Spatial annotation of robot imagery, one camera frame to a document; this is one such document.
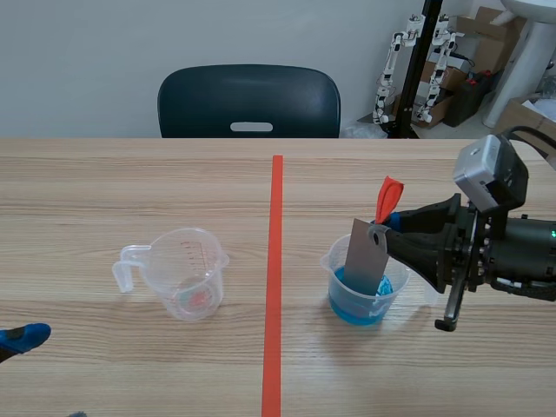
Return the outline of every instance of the chair backrest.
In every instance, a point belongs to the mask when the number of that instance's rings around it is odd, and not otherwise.
[[[340,94],[320,71],[278,65],[181,69],[158,94],[162,137],[338,137]],[[232,130],[270,123],[271,131]]]

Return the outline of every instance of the white sink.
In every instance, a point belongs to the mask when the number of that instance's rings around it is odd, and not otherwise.
[[[483,123],[493,128],[508,101],[535,92],[546,66],[556,50],[556,0],[502,0],[514,15],[525,17],[527,25]]]
[[[513,14],[534,22],[556,23],[556,0],[502,0]]]

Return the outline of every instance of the red tape line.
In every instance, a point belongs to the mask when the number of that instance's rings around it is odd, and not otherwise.
[[[281,415],[281,233],[284,157],[272,158],[261,417]]]

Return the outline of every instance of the measuring cup handle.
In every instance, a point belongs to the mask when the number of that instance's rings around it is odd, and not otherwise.
[[[120,261],[112,266],[112,274],[116,278],[120,292],[130,293],[133,291],[132,267],[145,268],[145,263],[141,261],[142,255],[150,251],[150,246],[126,246],[120,252]]]

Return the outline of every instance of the measuring cup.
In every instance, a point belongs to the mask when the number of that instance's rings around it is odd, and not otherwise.
[[[340,238],[321,259],[321,266],[329,274],[328,298],[330,307],[344,321],[359,326],[379,323],[392,303],[409,282],[410,269],[394,258],[388,259],[384,278],[377,294],[364,295],[343,282],[343,268],[348,255],[351,235]]]
[[[133,290],[131,269],[139,268],[147,285],[179,320],[200,320],[222,302],[222,269],[229,258],[213,235],[201,228],[181,228],[150,245],[122,249],[112,272],[120,291]]]

